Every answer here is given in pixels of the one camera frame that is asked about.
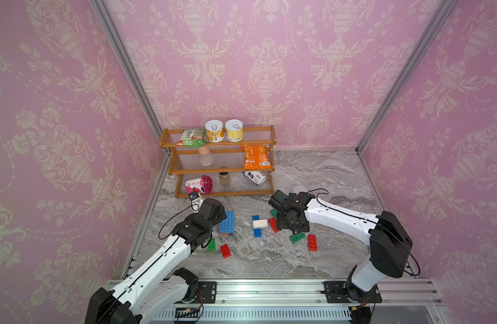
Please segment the light blue brick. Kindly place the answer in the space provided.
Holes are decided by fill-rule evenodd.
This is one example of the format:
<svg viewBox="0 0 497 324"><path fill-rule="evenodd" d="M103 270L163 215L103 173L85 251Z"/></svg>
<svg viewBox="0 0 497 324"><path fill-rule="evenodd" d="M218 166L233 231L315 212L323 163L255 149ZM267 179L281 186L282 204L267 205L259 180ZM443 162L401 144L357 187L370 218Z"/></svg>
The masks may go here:
<svg viewBox="0 0 497 324"><path fill-rule="evenodd" d="M235 218L235 213L233 211L225 212L228 220L233 220Z"/></svg>
<svg viewBox="0 0 497 324"><path fill-rule="evenodd" d="M225 227L225 228L233 228L234 227L234 219L233 218L227 218L226 220L223 220L220 223L220 226L221 227Z"/></svg>
<svg viewBox="0 0 497 324"><path fill-rule="evenodd" d="M234 232L234 226L232 224L221 224L219 227L219 233L221 235L232 234Z"/></svg>

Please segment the small green brick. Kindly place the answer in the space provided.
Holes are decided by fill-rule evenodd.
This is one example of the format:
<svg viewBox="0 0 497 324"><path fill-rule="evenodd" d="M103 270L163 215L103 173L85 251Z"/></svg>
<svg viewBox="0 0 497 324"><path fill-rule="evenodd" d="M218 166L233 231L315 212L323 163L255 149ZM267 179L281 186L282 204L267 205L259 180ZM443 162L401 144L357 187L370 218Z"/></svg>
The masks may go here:
<svg viewBox="0 0 497 324"><path fill-rule="evenodd" d="M208 246L207 246L207 250L208 250L208 251L211 251L211 252L214 252L214 251L216 251L216 249L217 249L217 248L216 248L215 239L214 239L214 238L212 238L212 239L211 239L211 241L210 241L210 243L209 243L209 244L208 244Z"/></svg>

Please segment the white brick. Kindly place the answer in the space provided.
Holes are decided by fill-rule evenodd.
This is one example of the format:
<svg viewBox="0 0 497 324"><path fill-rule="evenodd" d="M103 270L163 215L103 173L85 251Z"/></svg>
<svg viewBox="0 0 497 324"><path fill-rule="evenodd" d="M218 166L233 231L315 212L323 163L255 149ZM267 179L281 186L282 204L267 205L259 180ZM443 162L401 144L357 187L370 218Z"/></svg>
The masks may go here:
<svg viewBox="0 0 497 324"><path fill-rule="evenodd" d="M254 229L263 229L263 228L267 228L269 223L268 223L268 220L261 219L261 220L253 220L252 225L253 225Z"/></svg>

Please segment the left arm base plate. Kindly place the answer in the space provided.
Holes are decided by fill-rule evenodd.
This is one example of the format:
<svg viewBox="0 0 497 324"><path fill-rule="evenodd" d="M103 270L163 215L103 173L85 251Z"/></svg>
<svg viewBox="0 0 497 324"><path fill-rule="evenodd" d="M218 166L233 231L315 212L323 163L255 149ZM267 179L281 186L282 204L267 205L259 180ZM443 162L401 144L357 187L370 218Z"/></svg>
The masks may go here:
<svg viewBox="0 0 497 324"><path fill-rule="evenodd" d="M217 282L212 281L199 281L192 283L189 287L188 294L186 295L186 302L215 304L217 298Z"/></svg>

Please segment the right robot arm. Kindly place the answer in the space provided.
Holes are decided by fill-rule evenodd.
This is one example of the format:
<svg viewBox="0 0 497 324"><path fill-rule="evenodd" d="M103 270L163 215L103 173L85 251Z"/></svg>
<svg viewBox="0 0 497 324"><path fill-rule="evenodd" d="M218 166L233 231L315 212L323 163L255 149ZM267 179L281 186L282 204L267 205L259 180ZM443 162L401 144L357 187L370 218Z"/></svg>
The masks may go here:
<svg viewBox="0 0 497 324"><path fill-rule="evenodd" d="M369 247L369 258L354 266L338 288L327 291L328 296L335 296L340 302L364 304L377 295L380 281L406 274L413 241L395 214L353 211L310 192L289 197L278 190L271 196L269 205L277 211L278 230L307 233L311 224L320 224L352 236Z"/></svg>

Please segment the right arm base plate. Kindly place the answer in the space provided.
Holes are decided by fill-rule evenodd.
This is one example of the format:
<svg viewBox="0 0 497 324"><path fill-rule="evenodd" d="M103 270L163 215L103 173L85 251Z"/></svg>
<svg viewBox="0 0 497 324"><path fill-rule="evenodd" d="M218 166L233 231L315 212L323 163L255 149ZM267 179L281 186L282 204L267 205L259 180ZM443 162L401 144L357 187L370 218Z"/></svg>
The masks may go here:
<svg viewBox="0 0 497 324"><path fill-rule="evenodd" d="M352 303L364 304L365 302L382 303L382 296L375 285L368 292L356 287L353 283L342 281L326 281L323 282L323 290L321 294L325 294L328 303Z"/></svg>

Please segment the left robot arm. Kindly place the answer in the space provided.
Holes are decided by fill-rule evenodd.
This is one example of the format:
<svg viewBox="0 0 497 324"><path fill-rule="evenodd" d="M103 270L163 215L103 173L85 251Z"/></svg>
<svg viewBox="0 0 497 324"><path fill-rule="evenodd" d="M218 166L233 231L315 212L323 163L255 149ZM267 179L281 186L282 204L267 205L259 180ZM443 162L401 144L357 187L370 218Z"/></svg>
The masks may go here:
<svg viewBox="0 0 497 324"><path fill-rule="evenodd" d="M223 204L206 198L196 213L179 222L147 262L111 290L98 289L88 304L85 323L149 323L160 312L197 295L198 277L176 267L227 217Z"/></svg>

